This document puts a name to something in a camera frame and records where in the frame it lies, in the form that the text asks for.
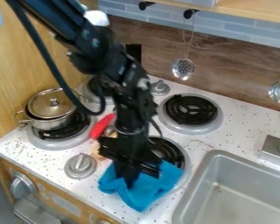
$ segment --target shelf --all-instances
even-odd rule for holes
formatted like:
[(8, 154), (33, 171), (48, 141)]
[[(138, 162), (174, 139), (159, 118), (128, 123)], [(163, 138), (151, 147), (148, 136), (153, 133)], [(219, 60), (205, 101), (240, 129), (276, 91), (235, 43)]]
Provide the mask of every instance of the shelf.
[(220, 0), (214, 7), (178, 3), (172, 0), (154, 0), (153, 2), (280, 23), (280, 0)]

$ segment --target metal strainer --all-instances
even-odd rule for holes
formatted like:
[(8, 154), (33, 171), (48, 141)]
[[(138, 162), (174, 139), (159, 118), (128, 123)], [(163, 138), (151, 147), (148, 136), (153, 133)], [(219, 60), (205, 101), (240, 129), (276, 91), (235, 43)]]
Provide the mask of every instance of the metal strainer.
[(175, 77), (182, 81), (186, 81), (193, 75), (195, 66), (190, 59), (177, 59), (173, 62), (171, 70)]

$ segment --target wooden wall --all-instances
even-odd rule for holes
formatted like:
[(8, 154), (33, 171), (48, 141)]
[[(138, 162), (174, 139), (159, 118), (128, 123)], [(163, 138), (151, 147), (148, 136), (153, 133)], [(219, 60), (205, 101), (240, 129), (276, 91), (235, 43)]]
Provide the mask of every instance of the wooden wall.
[[(91, 8), (96, 4), (94, 0), (82, 2)], [(56, 87), (57, 83), (5, 0), (0, 0), (0, 9), (3, 15), (3, 25), (0, 26), (1, 137), (18, 125), (14, 114), (23, 107), (30, 96), (42, 89)], [(56, 42), (45, 27), (36, 21), (34, 24), (70, 86), (80, 84), (85, 76), (68, 61), (67, 49)]]
[(190, 49), (196, 72), (182, 81), (171, 75), (172, 62), (185, 56), (182, 30), (110, 18), (119, 40), (143, 45), (142, 62), (149, 74), (280, 111), (280, 104), (268, 97), (269, 86), (280, 80), (280, 49), (197, 33), (193, 44), (211, 51)]

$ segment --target electric coil burner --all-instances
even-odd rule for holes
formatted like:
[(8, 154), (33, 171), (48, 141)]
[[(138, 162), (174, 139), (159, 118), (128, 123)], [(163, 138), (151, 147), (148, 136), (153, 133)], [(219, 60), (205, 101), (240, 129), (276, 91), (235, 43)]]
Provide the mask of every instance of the electric coil burner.
[(77, 111), (73, 120), (66, 126), (54, 130), (36, 129), (28, 126), (27, 136), (31, 144), (49, 151), (60, 151), (73, 148), (89, 139), (94, 119)]
[(160, 138), (151, 137), (149, 147), (151, 151), (159, 158), (177, 166), (178, 168), (185, 169), (185, 155), (174, 142)]
[(150, 140), (152, 143), (150, 143), (149, 147), (157, 157), (184, 170), (183, 176), (171, 190), (171, 193), (175, 193), (182, 188), (190, 178), (192, 167), (189, 155), (179, 144), (168, 138), (151, 136)]
[(176, 94), (165, 99), (158, 108), (158, 118), (168, 129), (187, 135), (206, 134), (223, 122), (219, 105), (196, 94)]
[[(100, 99), (97, 96), (97, 93), (95, 92), (95, 83), (93, 79), (90, 79), (89, 81), (84, 83), (82, 91), (84, 97), (88, 99), (90, 102), (100, 104)], [(102, 93), (105, 96), (106, 104), (114, 105), (111, 90), (106, 87), (102, 87)]]

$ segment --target stainless steel pot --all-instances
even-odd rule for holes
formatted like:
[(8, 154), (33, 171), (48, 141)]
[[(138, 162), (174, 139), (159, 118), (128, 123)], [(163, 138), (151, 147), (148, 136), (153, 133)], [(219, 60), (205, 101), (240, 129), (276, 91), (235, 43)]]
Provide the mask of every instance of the stainless steel pot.
[[(19, 123), (30, 123), (39, 130), (56, 130), (72, 121), (75, 110), (62, 88), (52, 88), (35, 94), (15, 117)], [(20, 114), (28, 119), (18, 119)]]
[[(20, 114), (24, 114), (28, 119), (19, 120), (18, 115)], [(34, 128), (39, 130), (56, 130), (66, 127), (72, 121), (73, 115), (74, 113), (51, 119), (41, 119), (31, 115), (27, 107), (25, 107), (25, 109), (16, 113), (16, 118), (19, 123), (30, 123)]]

